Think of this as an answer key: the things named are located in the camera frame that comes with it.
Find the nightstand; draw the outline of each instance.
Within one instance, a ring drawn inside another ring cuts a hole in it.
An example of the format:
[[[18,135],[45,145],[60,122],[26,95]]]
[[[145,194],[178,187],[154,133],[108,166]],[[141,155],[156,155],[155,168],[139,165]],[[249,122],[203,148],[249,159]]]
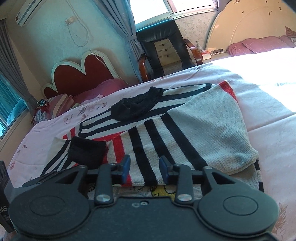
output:
[[[218,54],[212,55],[211,57],[212,58],[210,58],[210,59],[203,60],[202,63],[206,64],[206,63],[209,63],[209,62],[217,60],[217,59],[229,58],[229,57],[231,57],[231,55],[226,52],[226,53],[218,53]]]

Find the black leather office chair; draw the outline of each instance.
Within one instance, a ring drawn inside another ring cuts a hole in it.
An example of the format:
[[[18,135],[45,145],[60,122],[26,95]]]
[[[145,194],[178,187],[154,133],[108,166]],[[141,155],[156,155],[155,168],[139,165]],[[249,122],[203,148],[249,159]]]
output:
[[[166,20],[138,30],[137,39],[145,52],[139,63],[144,82],[194,67],[186,45],[192,51],[197,65],[202,64],[200,53],[188,39],[183,39],[174,20]],[[152,67],[152,76],[148,76],[146,71],[146,58]]]

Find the air conditioner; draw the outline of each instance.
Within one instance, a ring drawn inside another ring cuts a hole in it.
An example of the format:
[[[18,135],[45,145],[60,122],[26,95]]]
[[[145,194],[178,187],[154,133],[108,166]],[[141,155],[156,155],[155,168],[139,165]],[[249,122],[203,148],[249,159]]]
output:
[[[25,26],[46,0],[27,0],[15,17],[19,26]]]

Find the bed sheet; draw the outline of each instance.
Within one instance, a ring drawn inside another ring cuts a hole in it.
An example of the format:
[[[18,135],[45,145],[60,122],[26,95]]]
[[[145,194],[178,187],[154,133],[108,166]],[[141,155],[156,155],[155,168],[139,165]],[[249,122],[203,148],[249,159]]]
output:
[[[122,98],[145,93],[151,86],[229,81],[238,100],[252,146],[259,152],[264,189],[279,205],[272,233],[279,240],[296,239],[296,48],[216,60],[129,87],[49,121],[38,123],[24,138],[8,166],[15,187],[37,177],[45,166],[51,142],[86,118]]]

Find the electrical outlet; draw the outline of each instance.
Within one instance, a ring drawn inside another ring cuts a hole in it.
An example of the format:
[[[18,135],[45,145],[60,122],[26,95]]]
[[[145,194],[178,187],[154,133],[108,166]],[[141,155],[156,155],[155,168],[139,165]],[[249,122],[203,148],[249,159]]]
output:
[[[69,26],[70,24],[74,23],[75,22],[75,17],[72,16],[72,17],[69,17],[65,20],[65,23]]]

